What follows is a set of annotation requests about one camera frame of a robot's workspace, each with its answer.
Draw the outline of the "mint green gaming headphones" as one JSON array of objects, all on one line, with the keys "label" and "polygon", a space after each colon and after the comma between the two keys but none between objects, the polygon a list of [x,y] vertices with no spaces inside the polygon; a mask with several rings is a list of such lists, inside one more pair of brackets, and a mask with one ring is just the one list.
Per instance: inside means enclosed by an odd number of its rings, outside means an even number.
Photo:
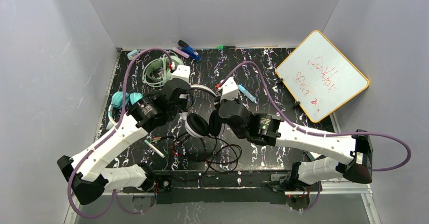
[{"label": "mint green gaming headphones", "polygon": [[143,82],[153,88],[162,87],[171,79],[172,73],[183,61],[176,55],[163,55],[149,62],[143,69]]}]

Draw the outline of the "black and white headphones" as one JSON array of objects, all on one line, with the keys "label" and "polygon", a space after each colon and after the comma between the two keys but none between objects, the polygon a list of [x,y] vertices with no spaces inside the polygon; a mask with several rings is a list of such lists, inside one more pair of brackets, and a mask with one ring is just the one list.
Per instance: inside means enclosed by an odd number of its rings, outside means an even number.
[{"label": "black and white headphones", "polygon": [[[226,142],[223,139],[220,139],[218,136],[221,133],[221,130],[223,128],[223,125],[220,123],[219,120],[219,116],[218,116],[218,109],[214,109],[210,115],[210,119],[209,121],[206,121],[205,119],[203,119],[200,115],[196,114],[196,113],[185,113],[185,118],[184,118],[184,122],[185,122],[185,129],[186,132],[178,135],[178,136],[162,136],[162,137],[155,137],[152,142],[158,142],[158,141],[163,141],[163,140],[167,140],[167,139],[173,139],[173,144],[171,146],[171,151],[172,153],[177,156],[177,157],[187,157],[190,158],[194,161],[197,161],[198,159],[196,158],[196,156],[194,155],[186,155],[185,152],[180,153],[176,150],[176,147],[179,144],[184,143],[188,138],[190,137],[194,137],[194,138],[198,138],[200,139],[201,143],[203,146],[205,146],[205,141],[203,140],[204,137],[208,137],[210,139],[214,139],[215,143],[217,143],[218,141],[223,142],[225,145],[222,146],[219,150],[216,150],[216,148],[213,148],[213,151],[211,153],[211,159],[209,159],[209,154],[205,151],[203,153],[203,161],[206,163],[207,168],[206,170],[200,174],[199,176],[195,177],[195,178],[191,178],[191,179],[184,179],[184,178],[180,178],[179,176],[174,175],[173,171],[169,172],[169,175],[171,176],[172,179],[179,181],[179,182],[191,182],[191,181],[198,181],[201,178],[203,178],[207,172],[211,169],[216,173],[219,174],[229,174],[229,173],[233,173],[236,168],[238,167],[238,163],[239,163],[239,159],[241,158],[242,155],[242,148],[237,145],[237,144],[229,144],[228,142]],[[216,158],[216,156],[218,154],[220,154],[222,152],[223,149],[225,148],[231,148],[234,155],[235,155],[235,160],[233,161],[228,161],[228,162],[216,162],[214,161],[214,159]],[[230,170],[217,170],[213,167],[214,164],[232,164],[234,163],[235,166],[233,169]]]}]

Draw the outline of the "teal cat ear headphones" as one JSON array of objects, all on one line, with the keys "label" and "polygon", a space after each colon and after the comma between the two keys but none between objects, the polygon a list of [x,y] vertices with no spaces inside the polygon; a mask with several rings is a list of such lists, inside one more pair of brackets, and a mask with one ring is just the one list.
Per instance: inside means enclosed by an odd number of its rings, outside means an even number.
[{"label": "teal cat ear headphones", "polygon": [[[107,116],[108,116],[108,120],[109,120],[109,122],[107,123],[107,126],[106,126],[107,130],[110,130],[111,128],[116,126],[116,121],[113,118],[113,110],[122,108],[123,98],[124,98],[124,96],[123,96],[122,91],[115,92],[112,95],[111,102],[110,102],[110,105],[108,107],[108,112],[107,112]],[[131,93],[131,94],[126,93],[125,94],[125,103],[127,105],[134,105],[138,100],[140,100],[142,98],[143,98],[142,93]]]}]

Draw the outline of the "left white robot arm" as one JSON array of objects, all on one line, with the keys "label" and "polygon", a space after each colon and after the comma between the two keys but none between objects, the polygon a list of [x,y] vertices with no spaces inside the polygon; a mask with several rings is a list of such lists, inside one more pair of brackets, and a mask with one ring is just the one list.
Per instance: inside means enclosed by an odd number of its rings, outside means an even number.
[{"label": "left white robot arm", "polygon": [[121,168],[108,168],[108,165],[133,143],[172,121],[186,106],[190,88],[182,79],[169,80],[161,90],[147,93],[130,104],[117,125],[88,148],[57,160],[81,205],[94,202],[105,190],[141,188],[153,181],[154,173],[145,164]]}]

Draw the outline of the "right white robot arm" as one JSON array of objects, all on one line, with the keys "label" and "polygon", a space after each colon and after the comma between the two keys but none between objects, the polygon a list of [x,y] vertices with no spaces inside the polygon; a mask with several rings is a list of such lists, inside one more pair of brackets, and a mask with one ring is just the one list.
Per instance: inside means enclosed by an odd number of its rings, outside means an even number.
[{"label": "right white robot arm", "polygon": [[323,155],[323,159],[296,162],[289,177],[280,181],[286,191],[303,189],[322,180],[345,178],[359,184],[372,183],[372,143],[363,131],[338,137],[322,130],[291,126],[279,116],[253,114],[236,101],[226,101],[218,118],[239,139],[259,146],[288,147]]}]

